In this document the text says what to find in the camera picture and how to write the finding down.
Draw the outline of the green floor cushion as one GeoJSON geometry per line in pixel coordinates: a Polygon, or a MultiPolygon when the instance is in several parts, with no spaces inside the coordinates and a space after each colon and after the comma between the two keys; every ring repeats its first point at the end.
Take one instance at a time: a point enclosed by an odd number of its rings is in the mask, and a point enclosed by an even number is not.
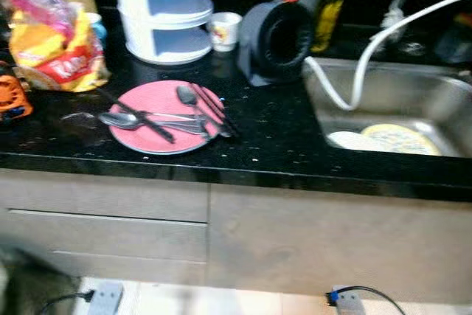
{"type": "Polygon", "coordinates": [[[77,294],[81,279],[17,248],[0,246],[0,315],[40,315],[60,296],[77,294]]]}

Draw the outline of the white cartoon print cup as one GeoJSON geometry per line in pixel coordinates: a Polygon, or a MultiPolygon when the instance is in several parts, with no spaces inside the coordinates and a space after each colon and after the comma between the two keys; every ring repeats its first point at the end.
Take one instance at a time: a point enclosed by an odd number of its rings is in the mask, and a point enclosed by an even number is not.
{"type": "Polygon", "coordinates": [[[242,19],[241,15],[233,12],[219,12],[210,16],[208,31],[212,48],[216,52],[231,52],[236,48],[242,19]]]}

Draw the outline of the black round blower fan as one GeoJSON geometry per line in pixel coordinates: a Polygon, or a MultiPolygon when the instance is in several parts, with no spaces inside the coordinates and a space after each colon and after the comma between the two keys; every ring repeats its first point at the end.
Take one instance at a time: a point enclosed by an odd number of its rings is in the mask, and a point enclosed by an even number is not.
{"type": "Polygon", "coordinates": [[[251,86],[296,82],[313,38],[313,19],[304,6],[297,2],[257,4],[240,25],[238,68],[251,86]]]}

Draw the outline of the white tiered storage rack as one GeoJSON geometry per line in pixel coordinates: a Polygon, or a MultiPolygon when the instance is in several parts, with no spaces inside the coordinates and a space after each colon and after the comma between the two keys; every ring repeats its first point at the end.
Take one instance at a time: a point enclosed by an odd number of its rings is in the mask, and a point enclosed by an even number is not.
{"type": "Polygon", "coordinates": [[[204,30],[215,9],[210,0],[117,0],[127,49],[156,65],[189,64],[210,52],[204,30]]]}

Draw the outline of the dark rectangular container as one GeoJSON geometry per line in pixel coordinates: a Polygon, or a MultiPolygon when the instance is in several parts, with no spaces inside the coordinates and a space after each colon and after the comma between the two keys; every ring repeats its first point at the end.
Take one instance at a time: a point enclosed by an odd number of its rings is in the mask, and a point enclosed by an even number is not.
{"type": "Polygon", "coordinates": [[[451,25],[435,43],[436,58],[446,64],[462,64],[472,61],[472,27],[451,25]]]}

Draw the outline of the large silver spoon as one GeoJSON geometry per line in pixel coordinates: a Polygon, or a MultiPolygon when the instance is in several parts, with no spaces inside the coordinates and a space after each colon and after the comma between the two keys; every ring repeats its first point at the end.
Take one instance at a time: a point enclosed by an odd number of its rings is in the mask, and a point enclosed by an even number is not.
{"type": "MultiPolygon", "coordinates": [[[[170,120],[162,122],[161,120],[153,120],[153,122],[165,128],[172,128],[179,131],[185,131],[193,135],[206,133],[206,127],[203,123],[207,123],[208,119],[200,115],[175,115],[168,114],[168,117],[180,117],[180,120],[170,120]]],[[[145,126],[145,123],[133,114],[122,112],[105,112],[98,115],[99,120],[105,124],[127,130],[137,129],[145,126]]]]}

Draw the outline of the black handled utensil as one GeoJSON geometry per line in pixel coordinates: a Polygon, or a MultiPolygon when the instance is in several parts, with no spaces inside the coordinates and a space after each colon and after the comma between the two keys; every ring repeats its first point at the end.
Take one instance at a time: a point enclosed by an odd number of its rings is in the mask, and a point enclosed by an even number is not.
{"type": "Polygon", "coordinates": [[[109,93],[107,93],[105,91],[103,92],[103,94],[106,97],[108,97],[108,99],[111,100],[111,102],[113,102],[114,105],[118,105],[119,107],[121,107],[122,109],[127,111],[129,114],[137,117],[139,122],[144,123],[145,126],[147,126],[148,128],[151,128],[156,133],[158,133],[159,136],[162,137],[162,139],[165,139],[169,143],[175,143],[176,142],[175,137],[171,133],[167,132],[161,126],[158,126],[158,124],[152,122],[152,120],[149,120],[148,117],[145,116],[145,114],[142,114],[141,112],[138,112],[138,111],[132,109],[129,105],[126,105],[125,103],[121,102],[121,100],[115,98],[114,96],[109,95],[109,93]]]}

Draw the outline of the yellow red snack bag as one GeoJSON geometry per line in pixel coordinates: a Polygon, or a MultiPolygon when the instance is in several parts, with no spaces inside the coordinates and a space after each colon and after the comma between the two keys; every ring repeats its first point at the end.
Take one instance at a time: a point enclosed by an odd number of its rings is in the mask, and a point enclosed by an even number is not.
{"type": "Polygon", "coordinates": [[[3,0],[17,72],[37,90],[85,92],[107,85],[104,49],[82,4],[3,0]]]}

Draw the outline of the small silver spoon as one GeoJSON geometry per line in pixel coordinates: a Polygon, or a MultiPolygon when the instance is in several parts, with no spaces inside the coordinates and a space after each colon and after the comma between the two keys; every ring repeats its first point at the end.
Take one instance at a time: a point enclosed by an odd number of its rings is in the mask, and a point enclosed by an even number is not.
{"type": "Polygon", "coordinates": [[[180,103],[192,107],[193,111],[198,114],[198,121],[204,130],[206,130],[206,123],[209,123],[216,128],[217,133],[219,133],[220,136],[231,136],[230,133],[227,132],[227,130],[223,128],[220,123],[216,122],[212,117],[209,116],[207,112],[205,112],[205,110],[199,106],[198,96],[196,96],[196,93],[193,92],[192,89],[189,89],[189,86],[178,86],[178,88],[176,88],[176,96],[180,100],[180,103]]]}

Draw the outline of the blue mug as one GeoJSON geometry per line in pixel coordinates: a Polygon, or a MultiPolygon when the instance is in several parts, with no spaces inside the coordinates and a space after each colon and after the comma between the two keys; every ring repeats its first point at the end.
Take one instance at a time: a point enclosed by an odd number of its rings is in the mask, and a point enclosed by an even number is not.
{"type": "Polygon", "coordinates": [[[103,18],[97,13],[85,12],[88,22],[92,28],[92,32],[97,36],[97,39],[100,43],[105,44],[107,39],[107,29],[103,25],[103,18]]]}

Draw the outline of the yellow oil bottle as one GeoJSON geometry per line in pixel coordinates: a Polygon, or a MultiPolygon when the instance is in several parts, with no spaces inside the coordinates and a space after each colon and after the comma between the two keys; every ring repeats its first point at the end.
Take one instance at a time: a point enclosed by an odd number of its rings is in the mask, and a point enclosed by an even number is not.
{"type": "Polygon", "coordinates": [[[314,32],[311,52],[323,52],[330,45],[333,30],[339,18],[344,0],[321,0],[318,11],[314,16],[316,19],[316,31],[314,32]]]}

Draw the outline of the stainless steel sink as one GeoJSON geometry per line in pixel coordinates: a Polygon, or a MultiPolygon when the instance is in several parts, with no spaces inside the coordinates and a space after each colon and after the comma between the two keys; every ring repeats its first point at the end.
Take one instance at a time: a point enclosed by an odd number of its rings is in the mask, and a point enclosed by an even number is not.
{"type": "Polygon", "coordinates": [[[374,124],[398,124],[427,136],[442,156],[471,156],[472,86],[458,69],[371,62],[361,102],[352,111],[336,105],[309,65],[302,76],[326,139],[337,131],[361,133],[374,124]]]}

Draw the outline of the dark chopstick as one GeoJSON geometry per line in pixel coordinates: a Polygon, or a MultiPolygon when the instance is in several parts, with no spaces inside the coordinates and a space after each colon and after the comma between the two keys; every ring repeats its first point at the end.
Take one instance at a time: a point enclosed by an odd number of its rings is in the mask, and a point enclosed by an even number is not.
{"type": "Polygon", "coordinates": [[[236,130],[232,127],[232,124],[229,123],[225,117],[225,114],[223,113],[223,110],[219,107],[219,105],[217,105],[216,100],[213,100],[212,97],[210,97],[209,94],[205,92],[205,89],[203,89],[202,86],[199,86],[197,83],[191,83],[191,89],[195,90],[196,94],[198,94],[198,96],[206,103],[206,105],[209,106],[209,109],[212,110],[219,122],[223,124],[223,128],[221,130],[226,130],[226,132],[229,133],[231,137],[236,137],[236,130]]]}
{"type": "Polygon", "coordinates": [[[227,130],[232,133],[233,136],[239,137],[239,130],[236,129],[236,126],[233,124],[232,120],[226,116],[225,110],[223,109],[222,103],[219,102],[215,96],[212,95],[212,92],[209,92],[209,89],[203,88],[203,86],[198,85],[196,91],[201,94],[204,99],[209,100],[209,105],[215,109],[217,116],[222,119],[223,124],[225,124],[227,130]]]}

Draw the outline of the pink round plate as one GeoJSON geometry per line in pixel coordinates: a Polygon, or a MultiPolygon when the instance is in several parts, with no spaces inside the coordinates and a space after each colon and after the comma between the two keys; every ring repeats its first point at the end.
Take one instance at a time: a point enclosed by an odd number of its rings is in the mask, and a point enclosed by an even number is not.
{"type": "MultiPolygon", "coordinates": [[[[119,100],[139,111],[195,115],[196,113],[193,111],[192,107],[180,103],[178,95],[176,95],[176,88],[178,88],[178,86],[189,86],[191,88],[191,83],[172,80],[143,83],[137,86],[137,88],[128,90],[128,92],[122,94],[119,100]]],[[[212,95],[219,99],[219,102],[223,105],[222,100],[215,92],[212,90],[209,90],[209,92],[212,92],[212,95]]],[[[221,124],[205,102],[199,103],[199,106],[216,122],[221,124]]],[[[172,120],[172,117],[149,116],[149,119],[172,120]]],[[[191,135],[171,128],[165,129],[175,137],[175,143],[169,143],[154,130],[146,126],[139,127],[135,130],[124,130],[116,127],[109,128],[111,135],[118,143],[136,152],[150,154],[180,154],[192,152],[192,150],[201,148],[220,136],[216,128],[209,123],[206,123],[206,129],[209,131],[209,136],[207,137],[191,135]]]]}

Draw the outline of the white round plate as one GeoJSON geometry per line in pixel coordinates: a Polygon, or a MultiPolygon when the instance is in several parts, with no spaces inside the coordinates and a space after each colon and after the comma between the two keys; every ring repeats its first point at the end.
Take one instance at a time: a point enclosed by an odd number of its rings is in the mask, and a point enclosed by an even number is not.
{"type": "Polygon", "coordinates": [[[381,141],[372,139],[361,133],[352,131],[337,131],[327,135],[327,140],[333,145],[348,150],[365,150],[365,152],[390,152],[390,147],[381,141]]]}

